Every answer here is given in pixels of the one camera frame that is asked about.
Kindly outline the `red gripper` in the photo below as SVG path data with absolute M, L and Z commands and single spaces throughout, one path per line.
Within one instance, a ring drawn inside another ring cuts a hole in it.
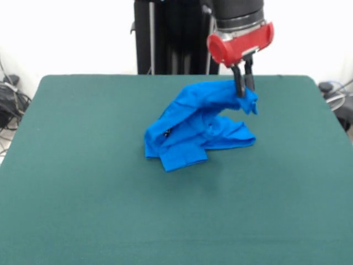
M 273 39 L 274 25 L 272 22 L 261 25 L 258 29 L 232 38 L 231 40 L 223 40 L 215 33 L 208 36 L 207 48 L 211 57 L 216 63 L 222 63 L 226 67 L 231 67 L 238 97 L 245 96 L 245 86 L 251 91 L 255 91 L 252 71 L 253 57 L 247 55 L 268 47 Z M 242 59 L 245 62 L 244 79 L 237 65 Z

